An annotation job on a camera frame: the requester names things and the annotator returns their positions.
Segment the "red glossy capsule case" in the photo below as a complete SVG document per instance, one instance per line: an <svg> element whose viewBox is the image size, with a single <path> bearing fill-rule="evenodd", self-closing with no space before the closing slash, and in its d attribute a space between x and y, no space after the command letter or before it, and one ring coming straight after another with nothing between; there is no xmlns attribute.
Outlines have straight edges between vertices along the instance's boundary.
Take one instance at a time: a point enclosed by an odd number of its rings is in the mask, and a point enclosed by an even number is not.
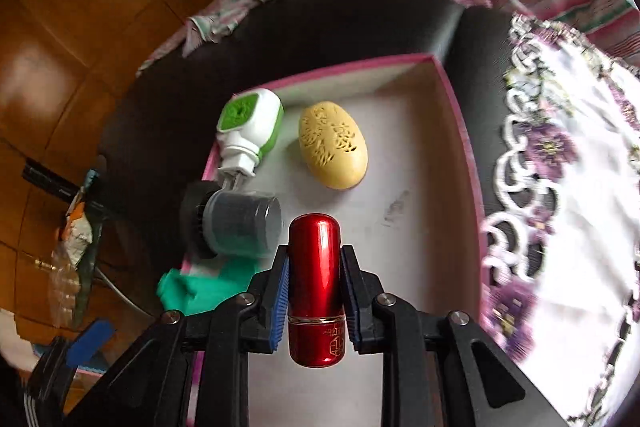
<svg viewBox="0 0 640 427"><path fill-rule="evenodd" d="M345 353L341 297L341 230L323 213L308 213L288 228L288 347L310 369L337 364Z"/></svg>

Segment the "clear jar with black lid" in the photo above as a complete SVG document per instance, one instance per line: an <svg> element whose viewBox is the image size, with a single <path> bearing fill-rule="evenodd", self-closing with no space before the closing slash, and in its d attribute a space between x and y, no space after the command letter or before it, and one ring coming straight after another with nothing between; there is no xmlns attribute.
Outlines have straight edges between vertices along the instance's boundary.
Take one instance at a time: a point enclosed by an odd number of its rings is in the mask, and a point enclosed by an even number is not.
<svg viewBox="0 0 640 427"><path fill-rule="evenodd" d="M274 195L225 190L216 182L200 181L183 195L180 230L190 255L265 258L278 247L282 209Z"/></svg>

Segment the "yellow carved oval soap box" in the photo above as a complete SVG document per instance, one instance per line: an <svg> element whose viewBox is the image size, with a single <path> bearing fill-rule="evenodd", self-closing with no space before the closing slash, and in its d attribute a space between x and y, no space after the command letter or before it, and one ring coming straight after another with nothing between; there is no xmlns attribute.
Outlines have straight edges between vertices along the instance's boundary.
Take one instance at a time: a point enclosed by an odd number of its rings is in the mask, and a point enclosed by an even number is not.
<svg viewBox="0 0 640 427"><path fill-rule="evenodd" d="M334 102L319 102L303 110L298 143L311 174L332 190L350 190L367 173L366 140L355 119Z"/></svg>

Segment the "green plastic stand toy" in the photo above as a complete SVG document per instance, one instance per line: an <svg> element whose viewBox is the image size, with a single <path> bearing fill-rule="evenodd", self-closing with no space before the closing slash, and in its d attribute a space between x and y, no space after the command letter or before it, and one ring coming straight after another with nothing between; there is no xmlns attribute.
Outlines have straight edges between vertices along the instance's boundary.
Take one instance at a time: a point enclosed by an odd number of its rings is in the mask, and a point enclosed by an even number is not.
<svg viewBox="0 0 640 427"><path fill-rule="evenodd" d="M262 262L252 257L221 257L213 259L213 270L201 263L189 263L186 271L171 269L157 284L166 311L177 310L186 317L213 311L227 299L247 291L253 275Z"/></svg>

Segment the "white floral embroidered tablecloth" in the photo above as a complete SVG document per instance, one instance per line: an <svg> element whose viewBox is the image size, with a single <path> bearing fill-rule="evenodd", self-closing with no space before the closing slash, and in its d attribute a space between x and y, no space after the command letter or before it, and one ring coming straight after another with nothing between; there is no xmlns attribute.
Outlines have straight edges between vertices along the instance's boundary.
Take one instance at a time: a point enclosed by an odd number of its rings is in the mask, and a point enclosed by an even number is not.
<svg viewBox="0 0 640 427"><path fill-rule="evenodd" d="M639 373L639 71L515 15L480 323L572 426L609 426Z"/></svg>

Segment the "pink storage box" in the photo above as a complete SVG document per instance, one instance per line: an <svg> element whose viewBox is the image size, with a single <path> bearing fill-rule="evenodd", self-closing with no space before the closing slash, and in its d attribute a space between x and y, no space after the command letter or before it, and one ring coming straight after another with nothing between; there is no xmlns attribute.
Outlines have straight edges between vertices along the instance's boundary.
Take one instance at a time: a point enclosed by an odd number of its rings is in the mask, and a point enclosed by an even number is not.
<svg viewBox="0 0 640 427"><path fill-rule="evenodd" d="M279 244L303 213L341 225L360 268L383 288L436 315L480 316L480 221L484 207L475 161L454 91L437 58L386 56L267 82L284 113L276 145L244 185L274 194L282 208ZM331 190L303 161L298 121L322 101L344 108L368 148L355 187ZM248 358L250 426L381 425L383 355L357 355L345 334L343 360L304 369L288 354L288 329L274 355Z"/></svg>

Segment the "green white plug-in device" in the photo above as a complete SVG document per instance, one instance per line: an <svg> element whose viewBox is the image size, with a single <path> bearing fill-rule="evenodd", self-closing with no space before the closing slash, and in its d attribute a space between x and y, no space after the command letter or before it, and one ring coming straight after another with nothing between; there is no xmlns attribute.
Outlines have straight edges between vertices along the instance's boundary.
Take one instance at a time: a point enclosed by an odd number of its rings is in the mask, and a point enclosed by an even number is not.
<svg viewBox="0 0 640 427"><path fill-rule="evenodd" d="M283 118L280 98L258 88L235 95L222 109L216 139L218 171L253 178L255 170L276 145Z"/></svg>

